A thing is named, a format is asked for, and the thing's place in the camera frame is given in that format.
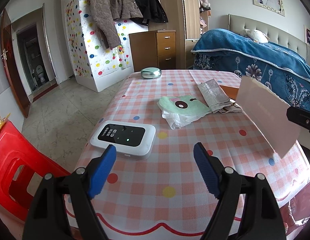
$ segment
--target metal screw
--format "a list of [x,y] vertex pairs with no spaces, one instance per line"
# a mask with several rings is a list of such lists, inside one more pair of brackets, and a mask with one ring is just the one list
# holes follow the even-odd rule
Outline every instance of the metal screw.
[[51,173],[47,173],[44,178],[45,178],[45,180],[49,180],[52,178],[52,176],[53,175]]
[[265,179],[265,176],[264,176],[264,174],[262,174],[262,173],[258,173],[258,174],[257,174],[257,177],[258,177],[260,180],[264,180],[264,179]]
[[78,168],[78,169],[76,170],[76,173],[77,173],[78,175],[84,174],[84,172],[85,172],[85,168],[83,168],[83,167],[80,167],[80,168]]
[[228,174],[232,174],[234,172],[234,170],[231,167],[226,167],[224,171]]

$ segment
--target router display screen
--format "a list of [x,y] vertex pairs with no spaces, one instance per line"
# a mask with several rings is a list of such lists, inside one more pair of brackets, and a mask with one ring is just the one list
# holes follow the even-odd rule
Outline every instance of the router display screen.
[[107,124],[97,138],[100,141],[136,147],[141,144],[144,133],[143,127]]

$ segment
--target yellow polka dot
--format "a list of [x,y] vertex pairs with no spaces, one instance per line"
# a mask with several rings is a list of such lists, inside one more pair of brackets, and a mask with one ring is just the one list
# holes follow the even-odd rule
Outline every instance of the yellow polka dot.
[[159,139],[166,139],[166,138],[167,138],[167,133],[165,133],[165,132],[160,132],[160,133],[158,133],[157,137],[158,137]]
[[175,196],[176,190],[173,187],[168,186],[163,189],[162,194],[164,197],[171,198]]

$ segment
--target green cloth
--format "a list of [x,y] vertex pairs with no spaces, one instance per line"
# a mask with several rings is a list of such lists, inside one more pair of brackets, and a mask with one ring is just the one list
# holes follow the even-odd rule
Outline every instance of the green cloth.
[[169,113],[181,115],[199,115],[210,109],[194,96],[161,97],[158,104]]

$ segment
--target blue gripper pad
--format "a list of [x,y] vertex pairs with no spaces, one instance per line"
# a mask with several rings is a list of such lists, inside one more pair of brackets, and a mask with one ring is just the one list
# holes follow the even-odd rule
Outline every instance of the blue gripper pad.
[[116,147],[109,145],[101,157],[92,159],[89,165],[92,163],[94,172],[90,174],[90,187],[87,195],[90,199],[93,199],[98,195],[106,182],[106,179],[113,168],[116,161]]
[[210,157],[201,143],[194,145],[193,153],[194,159],[202,175],[202,178],[204,179],[208,191],[216,198],[218,198],[220,195],[219,176],[208,160],[208,158],[215,157]]

